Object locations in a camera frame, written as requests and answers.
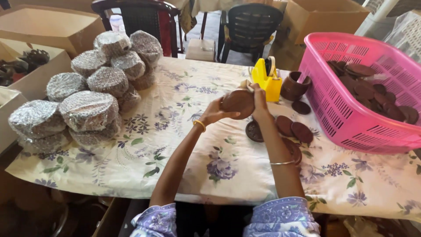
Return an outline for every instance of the woman's arm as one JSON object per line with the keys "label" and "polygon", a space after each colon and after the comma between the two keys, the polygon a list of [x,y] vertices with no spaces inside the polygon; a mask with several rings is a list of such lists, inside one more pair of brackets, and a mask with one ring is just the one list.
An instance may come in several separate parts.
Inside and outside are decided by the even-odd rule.
{"label": "woman's arm", "polygon": [[[276,124],[267,109],[266,93],[259,84],[253,84],[255,110],[254,119],[258,122],[266,144],[271,163],[282,163],[292,160],[291,154],[279,136]],[[295,164],[272,165],[273,178],[279,198],[304,197],[298,170]]]}
{"label": "woman's arm", "polygon": [[[222,97],[212,101],[200,117],[199,121],[205,126],[208,126],[220,119],[234,118],[240,115],[239,112],[222,112],[219,108],[221,101]],[[203,126],[196,123],[171,155],[152,192],[151,201],[149,203],[150,207],[155,205],[164,206],[174,202],[187,161],[202,132]]]}

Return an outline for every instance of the table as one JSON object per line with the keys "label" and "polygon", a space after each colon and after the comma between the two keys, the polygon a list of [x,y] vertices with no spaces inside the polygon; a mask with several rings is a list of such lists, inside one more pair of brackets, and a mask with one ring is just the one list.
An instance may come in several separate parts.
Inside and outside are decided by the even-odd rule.
{"label": "table", "polygon": [[[156,75],[156,85],[140,92],[139,106],[123,115],[121,133],[107,146],[73,142],[50,155],[23,151],[6,171],[75,193],[150,197],[192,121],[211,100],[249,78],[249,67],[164,57]],[[413,152],[379,156],[346,150],[328,140],[313,112],[299,115],[290,104],[280,100],[268,107],[273,115],[285,115],[313,131],[310,146],[301,145],[300,165],[311,210],[421,221],[421,161]],[[276,198],[264,143],[245,135],[250,120],[226,118],[207,128],[184,171],[177,200],[256,205]]]}

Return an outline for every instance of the black plastic chair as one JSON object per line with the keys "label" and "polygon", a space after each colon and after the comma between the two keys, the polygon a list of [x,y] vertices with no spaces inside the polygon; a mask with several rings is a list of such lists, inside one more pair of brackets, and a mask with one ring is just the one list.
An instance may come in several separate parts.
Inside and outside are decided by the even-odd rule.
{"label": "black plastic chair", "polygon": [[[230,50],[253,54],[252,60],[255,62],[263,56],[264,43],[270,39],[282,19],[281,11],[260,3],[232,7],[228,12],[228,22],[226,11],[222,11],[218,37],[218,60],[224,46],[222,63],[226,63]],[[229,37],[225,35],[226,27]]]}
{"label": "black plastic chair", "polygon": [[97,0],[92,2],[91,8],[102,18],[105,30],[112,30],[105,11],[120,8],[127,35],[143,30],[156,37],[161,44],[158,11],[166,11],[170,16],[171,55],[177,58],[177,30],[174,17],[180,14],[180,10],[175,6],[158,0]]}

